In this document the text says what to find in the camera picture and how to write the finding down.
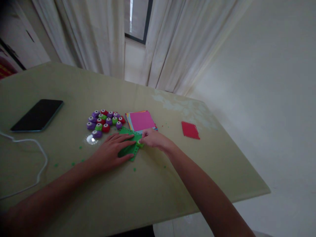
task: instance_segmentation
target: paper punch cluster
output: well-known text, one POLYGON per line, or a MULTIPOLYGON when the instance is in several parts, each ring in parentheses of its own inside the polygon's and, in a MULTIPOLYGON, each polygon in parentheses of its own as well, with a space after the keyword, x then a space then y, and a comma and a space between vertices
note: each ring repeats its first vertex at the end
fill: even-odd
POLYGON ((111 126, 116 126, 117 130, 120 130, 125 123, 125 119, 117 112, 108 112, 105 109, 95 110, 91 117, 88 118, 88 121, 87 129, 93 130, 93 138, 101 138, 102 133, 108 133, 111 126))

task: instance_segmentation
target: table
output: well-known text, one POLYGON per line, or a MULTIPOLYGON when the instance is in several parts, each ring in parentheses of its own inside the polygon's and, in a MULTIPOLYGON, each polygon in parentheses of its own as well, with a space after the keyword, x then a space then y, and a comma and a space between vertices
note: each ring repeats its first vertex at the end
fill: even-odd
MULTIPOLYGON (((94 110, 103 108, 119 114, 150 111, 159 131, 191 157, 232 202, 270 192, 201 101, 53 62, 1 80, 0 98, 1 131, 16 139, 37 139, 49 159, 40 184, 2 200, 1 211, 71 169, 72 162, 79 163, 94 153, 108 135, 90 144, 87 137, 91 132, 85 124, 94 110), (42 98, 65 102, 47 129, 10 133, 11 126, 42 98), (181 121, 194 123, 201 140, 183 136, 181 121)), ((32 142, 16 144, 0 136, 0 154, 2 196, 33 184, 44 163, 32 142)), ((158 149, 144 147, 134 162, 80 187, 43 235, 108 236, 198 211, 168 158, 158 149)))

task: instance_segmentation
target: hand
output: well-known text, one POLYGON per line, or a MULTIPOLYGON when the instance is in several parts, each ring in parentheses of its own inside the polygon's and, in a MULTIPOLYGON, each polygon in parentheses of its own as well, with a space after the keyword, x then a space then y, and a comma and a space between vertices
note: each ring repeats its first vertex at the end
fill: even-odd
POLYGON ((135 144, 136 141, 125 141, 134 135, 115 133, 109 136, 99 149, 87 160, 94 173, 109 171, 133 157, 127 154, 118 158, 118 153, 125 147, 135 144))
POLYGON ((139 142, 151 147, 157 147, 160 150, 164 150, 174 144, 169 138, 152 128, 143 130, 143 135, 139 142))

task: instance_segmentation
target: window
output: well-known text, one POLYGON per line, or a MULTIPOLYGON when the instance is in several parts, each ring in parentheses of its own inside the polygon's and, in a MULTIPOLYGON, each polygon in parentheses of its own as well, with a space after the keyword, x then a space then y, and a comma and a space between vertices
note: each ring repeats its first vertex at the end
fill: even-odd
POLYGON ((125 37, 146 44, 153 0, 124 0, 125 37))

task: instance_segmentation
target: white curtain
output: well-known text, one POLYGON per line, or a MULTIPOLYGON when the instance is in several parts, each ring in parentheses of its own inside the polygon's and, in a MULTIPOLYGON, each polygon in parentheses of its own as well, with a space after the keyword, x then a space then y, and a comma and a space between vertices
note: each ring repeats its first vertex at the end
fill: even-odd
POLYGON ((123 0, 32 0, 62 63, 124 79, 123 0))
POLYGON ((156 0, 142 84, 185 95, 243 0, 156 0))

